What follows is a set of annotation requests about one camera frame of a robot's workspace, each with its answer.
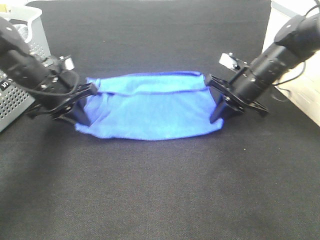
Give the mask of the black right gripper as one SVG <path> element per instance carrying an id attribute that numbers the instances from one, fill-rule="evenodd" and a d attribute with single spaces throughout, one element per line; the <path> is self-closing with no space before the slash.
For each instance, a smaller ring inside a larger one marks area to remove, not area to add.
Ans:
<path id="1" fill-rule="evenodd" d="M 268 109 L 257 102 L 257 98 L 288 70 L 287 53 L 284 46 L 269 46 L 248 67 L 234 71 L 235 75 L 229 80 L 207 75 L 204 83 L 216 102 L 210 123 L 242 115 L 245 109 L 265 117 Z"/>

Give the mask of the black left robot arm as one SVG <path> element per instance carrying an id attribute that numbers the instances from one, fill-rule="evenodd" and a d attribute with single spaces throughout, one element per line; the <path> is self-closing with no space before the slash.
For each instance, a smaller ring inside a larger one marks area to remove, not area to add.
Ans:
<path id="1" fill-rule="evenodd" d="M 17 29 L 0 19 L 0 69 L 17 86 L 34 98 L 30 118 L 50 115 L 54 120 L 91 125 L 84 100 L 98 93 L 93 83 L 80 84 L 70 56 L 40 58 L 33 53 Z"/>

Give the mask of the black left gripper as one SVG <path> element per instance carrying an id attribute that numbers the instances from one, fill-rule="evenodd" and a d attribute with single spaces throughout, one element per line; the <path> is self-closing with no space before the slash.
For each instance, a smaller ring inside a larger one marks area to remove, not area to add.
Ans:
<path id="1" fill-rule="evenodd" d="M 65 108 L 72 108 L 71 119 L 90 126 L 91 121 L 80 99 L 97 95 L 97 87 L 92 82 L 80 85 L 80 76 L 73 70 L 57 72 L 45 67 L 45 58 L 9 50 L 4 54 L 4 73 L 13 86 L 24 90 L 45 109 L 44 114 L 55 115 Z M 71 99 L 78 101 L 70 104 Z"/>

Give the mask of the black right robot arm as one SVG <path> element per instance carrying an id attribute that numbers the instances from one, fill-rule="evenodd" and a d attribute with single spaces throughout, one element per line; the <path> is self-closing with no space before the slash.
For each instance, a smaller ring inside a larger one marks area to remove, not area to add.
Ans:
<path id="1" fill-rule="evenodd" d="M 246 63 L 230 53 L 224 57 L 230 61 L 235 75 L 224 80 L 209 74 L 204 84 L 209 87 L 216 107 L 209 117 L 210 123 L 241 115 L 252 109 L 262 117 L 268 109 L 257 99 L 276 80 L 290 69 L 312 57 L 320 49 L 320 15 L 296 15 L 277 32 L 273 43 L 251 63 Z"/>

